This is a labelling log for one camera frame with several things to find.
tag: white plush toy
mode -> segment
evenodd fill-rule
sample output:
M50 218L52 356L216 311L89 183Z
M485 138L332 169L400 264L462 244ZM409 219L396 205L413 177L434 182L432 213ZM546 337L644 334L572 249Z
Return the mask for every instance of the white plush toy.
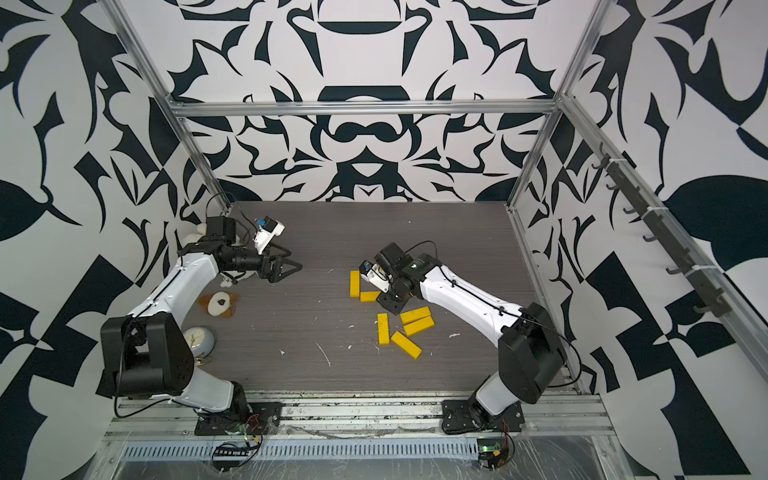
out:
M197 233L190 233L189 235L187 235L186 237L181 239L181 246L185 247L188 243L197 242L200 238L202 238L205 235L205 230L206 230L205 223L201 223L200 225L197 226ZM235 236L235 245L240 245L240 237L239 236ZM245 280L249 276L254 275L256 273L256 271L255 270L248 270L245 273L243 273L243 272L236 272L236 271L228 271L227 273L229 273L231 276L235 277L237 279L237 281L239 282L241 280ZM221 288L229 288L229 287L232 286L232 279L229 278L228 276L224 275L223 273L221 275L221 279L222 279L221 283L219 284L219 286L221 286Z

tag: brown plush toy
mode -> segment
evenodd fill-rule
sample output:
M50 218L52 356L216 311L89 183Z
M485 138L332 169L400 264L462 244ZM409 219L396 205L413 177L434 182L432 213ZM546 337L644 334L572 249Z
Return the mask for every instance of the brown plush toy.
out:
M240 298L236 293L217 292L213 295L203 295L197 299L208 315L229 318L235 311L235 300Z

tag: metal vent grate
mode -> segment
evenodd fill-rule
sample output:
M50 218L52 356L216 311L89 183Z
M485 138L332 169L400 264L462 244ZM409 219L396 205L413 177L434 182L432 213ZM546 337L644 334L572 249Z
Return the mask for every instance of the metal vent grate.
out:
M124 462L208 460L210 441L129 442ZM253 460L366 460L375 458L477 458L475 439L267 440Z

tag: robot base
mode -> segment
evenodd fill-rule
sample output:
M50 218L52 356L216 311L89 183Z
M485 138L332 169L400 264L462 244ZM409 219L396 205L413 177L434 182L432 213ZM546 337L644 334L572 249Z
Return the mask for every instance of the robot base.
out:
M197 436L229 435L238 433L239 424L247 422L252 415L258 415L258 422L251 422L249 435L262 435L270 425L280 424L280 402L248 403L245 399L243 386L234 384L234 394L230 408L222 412L201 413L197 419L194 434Z
M507 422L509 432L521 432L525 423L522 405L520 402L511 404L496 418L488 419L483 415L482 407L477 402L469 400L443 400L442 401L442 431L446 435L461 435L462 433L477 432L478 430L505 430L504 422Z

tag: red wire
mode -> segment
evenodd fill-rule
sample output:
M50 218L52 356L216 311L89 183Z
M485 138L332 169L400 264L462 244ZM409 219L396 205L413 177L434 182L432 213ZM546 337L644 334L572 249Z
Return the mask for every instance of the red wire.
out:
M507 446L507 435L509 434L509 425L507 425L507 421L505 419L502 419L502 423L504 424L504 445L502 445L502 448Z
M246 426L248 426L251 420L254 420L254 419L256 420L256 425L253 427L253 430L258 429L259 425L261 425L261 423L259 422L259 414L257 413L256 415L251 415L248 418L248 420L245 421Z

